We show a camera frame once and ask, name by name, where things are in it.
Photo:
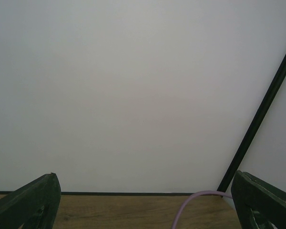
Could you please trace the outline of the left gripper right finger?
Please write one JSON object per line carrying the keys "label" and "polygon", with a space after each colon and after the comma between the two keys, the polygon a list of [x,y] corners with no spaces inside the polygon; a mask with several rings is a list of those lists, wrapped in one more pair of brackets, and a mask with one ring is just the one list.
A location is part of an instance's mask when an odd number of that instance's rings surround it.
{"label": "left gripper right finger", "polygon": [[238,170],[231,193],[243,229],[286,229],[286,192]]}

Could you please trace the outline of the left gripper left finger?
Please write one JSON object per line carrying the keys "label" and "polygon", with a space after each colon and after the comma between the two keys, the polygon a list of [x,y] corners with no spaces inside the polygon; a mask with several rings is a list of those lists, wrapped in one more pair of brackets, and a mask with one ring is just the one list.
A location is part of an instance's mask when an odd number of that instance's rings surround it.
{"label": "left gripper left finger", "polygon": [[60,199],[57,175],[45,174],[0,199],[0,229],[51,229]]}

